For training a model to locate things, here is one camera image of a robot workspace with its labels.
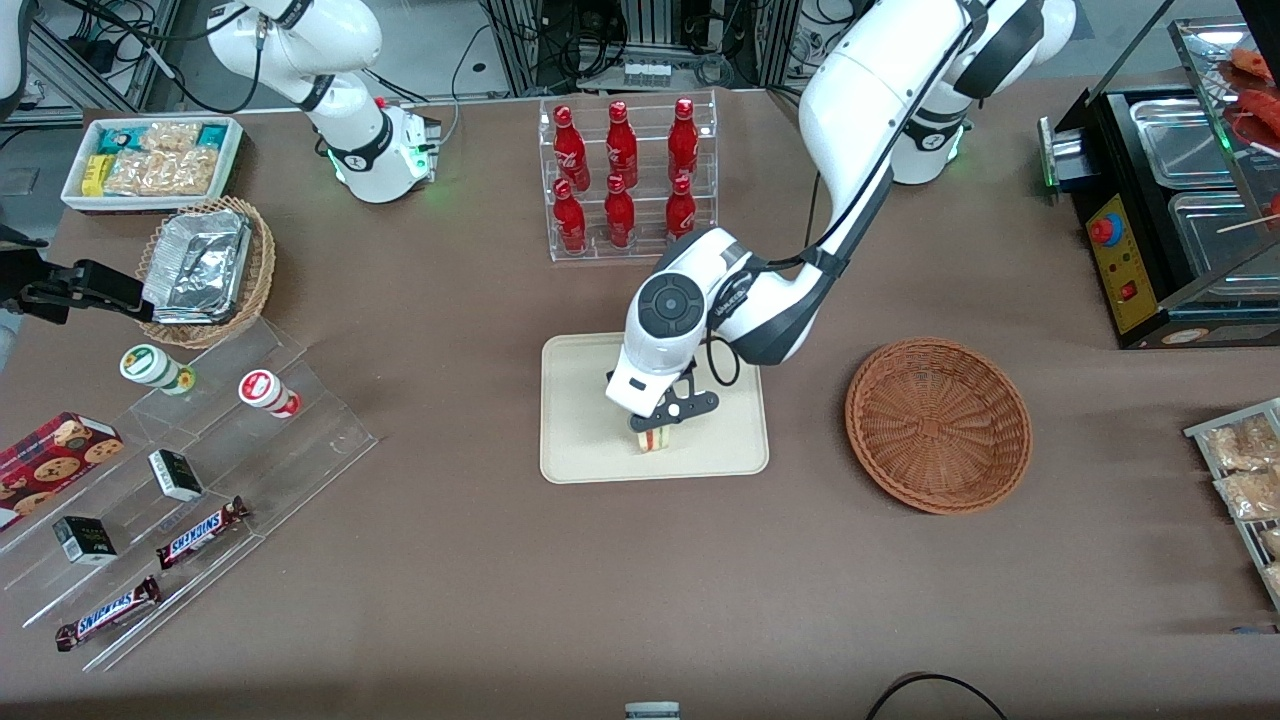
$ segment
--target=acrylic bottle rack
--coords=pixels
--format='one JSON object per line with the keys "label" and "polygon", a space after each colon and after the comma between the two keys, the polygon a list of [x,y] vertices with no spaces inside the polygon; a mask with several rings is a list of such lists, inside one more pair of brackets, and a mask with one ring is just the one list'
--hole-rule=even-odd
{"label": "acrylic bottle rack", "polygon": [[[106,468],[41,505],[0,536],[4,602],[23,626],[49,638],[155,575],[163,602],[106,628],[65,653],[83,670],[106,670],[169,621],[284,520],[376,445],[360,419],[302,360],[303,348],[266,320],[191,363],[196,387],[151,391],[114,423],[125,448]],[[239,401],[236,384],[255,368],[274,372],[302,397],[280,420]],[[187,456],[205,488],[195,502],[160,492],[147,456]],[[251,515],[169,570],[155,550],[241,496]],[[119,556],[93,568],[68,562],[51,525],[63,515],[102,520]]]}
{"label": "acrylic bottle rack", "polygon": [[[640,178],[628,192],[635,201],[636,229],[631,247],[620,250],[609,242],[608,222],[604,215],[604,199],[608,197],[605,182],[609,177],[609,161],[604,138],[609,133],[609,113],[605,99],[595,96],[571,96],[543,100],[539,106],[538,150],[543,170],[543,204],[547,208],[547,237],[552,260],[557,263],[581,263],[600,260],[654,259],[667,249],[667,199],[671,197],[671,178],[667,176],[667,135],[675,120],[676,100],[689,97],[694,101],[694,124],[698,126],[698,172],[692,178],[690,193],[698,204],[694,215],[694,229],[714,227],[718,222],[718,156],[717,136],[718,117],[716,95],[703,92],[655,92],[623,96],[627,102],[627,115],[636,132],[639,149]],[[552,183],[559,176],[556,164],[556,123],[552,110],[557,105],[568,105],[573,111],[573,124],[582,133],[586,143],[586,165],[591,172],[591,184],[585,192],[576,193],[586,214],[586,251],[571,255],[564,250],[556,227],[552,208],[556,197]]]}

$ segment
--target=brown wicker basket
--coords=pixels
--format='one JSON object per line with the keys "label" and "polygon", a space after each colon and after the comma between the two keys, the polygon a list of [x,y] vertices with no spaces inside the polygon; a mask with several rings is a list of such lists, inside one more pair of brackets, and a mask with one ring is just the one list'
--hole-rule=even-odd
{"label": "brown wicker basket", "polygon": [[886,345],[863,363],[845,397],[845,429],[886,492],[941,515],[996,505],[1032,456],[1014,383],[982,355],[932,337]]}
{"label": "brown wicker basket", "polygon": [[[250,256],[244,260],[244,277],[241,281],[238,306],[236,315],[221,325],[161,325],[160,323],[138,323],[142,332],[156,342],[179,345],[191,350],[204,350],[215,342],[244,327],[253,318],[262,313],[266,305],[266,296],[271,292],[271,273],[275,272],[275,240],[271,237],[271,228],[266,227],[262,215],[243,200],[237,197],[219,197],[183,208],[178,213],[197,215],[201,213],[215,213],[218,210],[236,210],[242,213],[253,223],[253,240],[250,243]],[[142,260],[134,275],[141,281],[146,279],[147,269],[151,268],[151,254],[155,252],[156,240],[160,237],[160,228],[151,233],[151,242],[142,251]]]}

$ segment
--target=white robotic arm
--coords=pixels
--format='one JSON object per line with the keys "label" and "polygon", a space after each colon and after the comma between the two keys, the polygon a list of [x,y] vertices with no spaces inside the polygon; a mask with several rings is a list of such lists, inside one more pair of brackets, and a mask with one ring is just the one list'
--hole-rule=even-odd
{"label": "white robotic arm", "polygon": [[[1029,6],[1023,13],[1034,12],[1038,23],[1005,33],[997,44],[998,63],[983,60],[991,63],[984,74],[1005,68],[996,82],[987,81],[991,92],[1002,88],[1030,65],[1046,37],[1056,44],[1070,36],[1070,28],[1044,32],[1046,18],[1060,22],[1065,15],[1064,3],[1071,0],[877,3],[827,56],[800,101],[800,132],[833,208],[822,240],[782,263],[756,258],[722,228],[673,243],[631,300],[605,395],[635,415],[653,416],[708,329],[746,363],[777,365],[788,359],[883,204],[893,178],[895,142],[941,76],[978,63],[1009,18],[1025,17],[1019,10]],[[1074,6],[1070,19],[1074,23]],[[795,279],[778,273],[795,265],[801,265]]]}
{"label": "white robotic arm", "polygon": [[[256,77],[306,111],[329,146],[338,178],[366,202],[388,202],[430,179],[439,127],[380,108],[356,70],[371,67],[383,32],[360,0],[252,0],[209,44],[232,72]],[[214,8],[214,27],[243,8]]]}

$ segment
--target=red switch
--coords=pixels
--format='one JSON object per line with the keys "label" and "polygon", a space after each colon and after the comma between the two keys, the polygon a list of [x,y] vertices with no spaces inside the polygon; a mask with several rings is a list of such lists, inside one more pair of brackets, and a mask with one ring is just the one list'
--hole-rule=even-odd
{"label": "red switch", "polygon": [[1115,234],[1115,224],[1106,218],[1094,220],[1093,224],[1089,225],[1089,240],[1097,242],[1098,245],[1106,245],[1111,240],[1111,236]]}

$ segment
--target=coca-cola bottle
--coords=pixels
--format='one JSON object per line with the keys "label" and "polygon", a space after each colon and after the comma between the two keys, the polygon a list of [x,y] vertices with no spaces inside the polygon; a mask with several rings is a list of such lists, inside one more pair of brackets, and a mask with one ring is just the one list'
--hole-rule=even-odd
{"label": "coca-cola bottle", "polygon": [[556,164],[561,174],[579,192],[591,187],[591,172],[586,169],[586,143],[582,133],[573,127],[573,113],[566,105],[559,105],[552,113],[556,118]]}
{"label": "coca-cola bottle", "polygon": [[680,176],[692,179],[698,174],[698,126],[694,124],[694,101],[676,100],[676,122],[667,136],[667,176],[676,182]]}
{"label": "coca-cola bottle", "polygon": [[680,176],[671,183],[671,197],[667,199],[667,240],[678,240],[694,229],[698,204],[689,195],[689,176]]}
{"label": "coca-cola bottle", "polygon": [[573,197],[573,188],[564,178],[556,178],[552,191],[556,193],[552,214],[556,215],[556,228],[564,252],[581,255],[586,251],[586,215],[582,214],[582,205]]}
{"label": "coca-cola bottle", "polygon": [[627,193],[622,176],[609,176],[609,196],[604,200],[604,214],[609,218],[609,242],[620,250],[631,247],[636,228],[636,205]]}
{"label": "coca-cola bottle", "polygon": [[627,187],[640,182],[640,158],[636,149],[636,131],[627,120],[627,104],[621,100],[609,102],[609,135],[604,138],[609,150],[609,172],[622,176]]}

